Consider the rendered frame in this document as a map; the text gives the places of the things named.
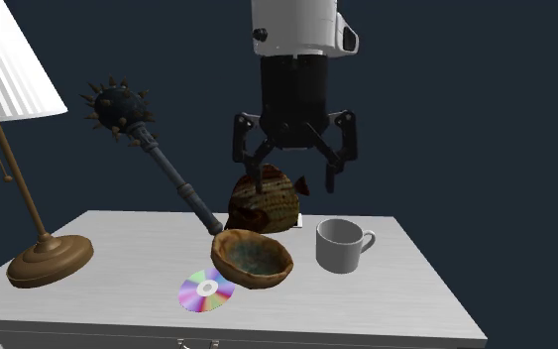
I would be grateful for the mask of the grey mug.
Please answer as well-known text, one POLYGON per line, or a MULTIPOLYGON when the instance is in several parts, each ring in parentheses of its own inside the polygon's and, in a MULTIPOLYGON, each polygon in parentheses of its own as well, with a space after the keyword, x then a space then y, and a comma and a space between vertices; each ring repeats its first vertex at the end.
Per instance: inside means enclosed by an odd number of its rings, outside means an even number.
POLYGON ((376 233, 356 223, 331 218, 316 226, 315 257, 318 265, 333 274, 349 274, 361 255, 376 243, 376 233))

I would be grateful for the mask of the brown wooden bowl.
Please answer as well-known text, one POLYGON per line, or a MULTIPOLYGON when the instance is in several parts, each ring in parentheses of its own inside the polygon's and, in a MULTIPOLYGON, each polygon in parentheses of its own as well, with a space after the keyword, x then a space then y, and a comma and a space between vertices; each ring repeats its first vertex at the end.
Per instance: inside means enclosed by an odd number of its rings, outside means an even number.
POLYGON ((249 290, 277 286, 291 273, 291 254, 279 241, 243 229, 217 234, 210 257, 214 267, 227 280, 249 290))

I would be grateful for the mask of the brown striped fish figure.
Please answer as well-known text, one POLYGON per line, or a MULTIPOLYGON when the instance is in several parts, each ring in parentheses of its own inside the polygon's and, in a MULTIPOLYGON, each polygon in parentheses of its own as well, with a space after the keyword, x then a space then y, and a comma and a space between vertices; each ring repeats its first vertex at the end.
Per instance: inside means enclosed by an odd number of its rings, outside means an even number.
POLYGON ((260 234, 286 231, 297 223, 300 213, 299 195, 310 195, 305 176, 296 182, 278 167, 263 164, 262 191, 257 192, 255 180, 242 175, 228 202, 225 229, 245 229, 260 234))

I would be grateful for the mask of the dark spiked mace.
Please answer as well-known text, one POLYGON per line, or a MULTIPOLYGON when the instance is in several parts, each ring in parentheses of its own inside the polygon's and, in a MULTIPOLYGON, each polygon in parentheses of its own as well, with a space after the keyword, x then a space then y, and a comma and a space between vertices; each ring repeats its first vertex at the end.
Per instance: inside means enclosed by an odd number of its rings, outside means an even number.
POLYGON ((149 102, 145 99, 148 90, 134 92, 126 78, 117 83, 112 76, 109 76, 107 85, 88 82, 88 86, 92 94, 80 94, 80 97, 92 109, 86 119, 97 121, 94 129, 108 129, 116 142, 121 135, 126 135, 131 140, 130 147, 140 147, 156 162, 208 233, 215 236, 222 232, 223 224, 161 151, 156 135, 148 131, 146 124, 155 122, 154 114, 148 110, 149 102))

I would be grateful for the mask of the pale wooden chest of drawers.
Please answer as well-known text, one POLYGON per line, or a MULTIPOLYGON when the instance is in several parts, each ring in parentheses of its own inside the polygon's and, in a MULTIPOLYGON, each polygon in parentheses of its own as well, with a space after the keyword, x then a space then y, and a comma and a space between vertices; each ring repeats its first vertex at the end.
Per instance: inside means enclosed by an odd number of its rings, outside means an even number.
POLYGON ((37 289, 0 268, 0 349, 484 349, 486 335, 397 221, 359 216, 376 243, 346 275, 315 259, 316 215, 278 234, 294 267, 278 286, 236 288, 191 312, 181 284, 211 266, 195 215, 88 211, 63 227, 93 244, 91 261, 37 289))

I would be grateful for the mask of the rainbow compact disc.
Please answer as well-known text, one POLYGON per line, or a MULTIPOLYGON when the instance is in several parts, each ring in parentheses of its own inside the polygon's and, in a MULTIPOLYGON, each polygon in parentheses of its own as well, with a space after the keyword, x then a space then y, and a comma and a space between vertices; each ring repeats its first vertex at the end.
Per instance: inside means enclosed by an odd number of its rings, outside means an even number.
POLYGON ((178 301, 188 311, 210 311, 229 300, 235 287, 215 268, 209 268, 192 274, 181 284, 178 301))

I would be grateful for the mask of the brass table lamp white shade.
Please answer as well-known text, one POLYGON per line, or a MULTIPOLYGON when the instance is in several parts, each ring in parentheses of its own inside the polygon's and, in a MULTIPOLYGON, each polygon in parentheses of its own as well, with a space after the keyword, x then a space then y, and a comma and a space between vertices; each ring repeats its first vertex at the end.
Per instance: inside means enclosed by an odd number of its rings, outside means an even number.
POLYGON ((6 277, 18 289, 38 288, 78 271, 93 256, 89 239, 54 236, 42 222, 1 126, 6 121, 63 114, 67 107, 4 0, 0 0, 0 168, 19 188, 37 229, 37 242, 15 257, 6 277))

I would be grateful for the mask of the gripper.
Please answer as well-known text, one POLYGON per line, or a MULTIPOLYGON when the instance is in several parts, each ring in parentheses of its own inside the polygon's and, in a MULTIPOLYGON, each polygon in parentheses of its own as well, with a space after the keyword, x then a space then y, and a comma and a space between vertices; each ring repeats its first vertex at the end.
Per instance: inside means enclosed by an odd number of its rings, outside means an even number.
POLYGON ((333 193, 335 175, 346 162, 358 159, 356 115, 350 110, 327 115, 328 57, 324 55, 273 56, 260 59, 262 115, 239 113, 234 117, 232 159, 245 166, 263 192, 262 160, 277 146, 280 149, 315 147, 327 160, 325 188, 333 193), (329 124, 341 129, 342 147, 335 152, 321 134, 329 124), (247 134, 259 127, 266 139, 250 155, 247 134))

